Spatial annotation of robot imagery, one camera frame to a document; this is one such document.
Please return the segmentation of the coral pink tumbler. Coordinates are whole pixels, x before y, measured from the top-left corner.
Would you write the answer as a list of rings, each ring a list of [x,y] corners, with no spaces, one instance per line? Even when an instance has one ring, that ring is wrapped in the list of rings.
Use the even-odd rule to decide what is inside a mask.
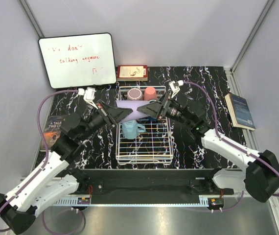
[[[150,100],[157,100],[157,92],[154,87],[147,87],[144,91],[143,99],[150,101]]]

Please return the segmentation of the light blue faceted mug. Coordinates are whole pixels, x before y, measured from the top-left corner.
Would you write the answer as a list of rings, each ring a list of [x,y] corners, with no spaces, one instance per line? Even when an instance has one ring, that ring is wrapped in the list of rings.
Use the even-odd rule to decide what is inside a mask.
[[[129,140],[135,139],[140,133],[144,133],[145,131],[145,126],[139,124],[136,120],[127,121],[122,124],[123,135]]]

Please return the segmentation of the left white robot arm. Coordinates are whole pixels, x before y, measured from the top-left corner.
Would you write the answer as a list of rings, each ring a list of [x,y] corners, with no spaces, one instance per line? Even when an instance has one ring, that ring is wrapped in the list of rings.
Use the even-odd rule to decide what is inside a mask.
[[[87,120],[78,113],[66,116],[60,127],[61,135],[43,162],[14,189],[7,194],[0,193],[0,218],[9,229],[20,235],[58,199],[75,192],[85,193],[89,177],[78,169],[70,169],[62,180],[50,187],[47,184],[79,157],[84,150],[83,141],[105,125],[116,126],[132,111],[99,101]]]

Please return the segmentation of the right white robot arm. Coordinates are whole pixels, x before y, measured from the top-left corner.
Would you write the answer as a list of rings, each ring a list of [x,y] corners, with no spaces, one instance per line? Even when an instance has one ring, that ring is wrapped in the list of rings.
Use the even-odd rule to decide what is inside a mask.
[[[153,118],[167,117],[187,127],[188,136],[203,148],[211,150],[235,164],[238,170],[217,169],[201,183],[202,190],[216,194],[229,188],[245,190],[254,199],[265,203],[279,189],[279,163],[269,150],[259,152],[245,147],[226,137],[210,126],[206,112],[198,101],[189,101],[182,106],[168,95],[137,111]]]

